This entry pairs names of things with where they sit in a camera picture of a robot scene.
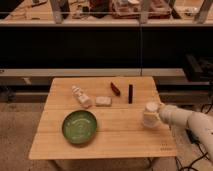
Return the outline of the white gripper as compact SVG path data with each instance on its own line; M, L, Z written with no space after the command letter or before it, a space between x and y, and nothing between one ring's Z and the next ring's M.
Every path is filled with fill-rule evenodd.
M174 105L161 105L159 108L159 117L164 123L172 122L172 113L177 109Z

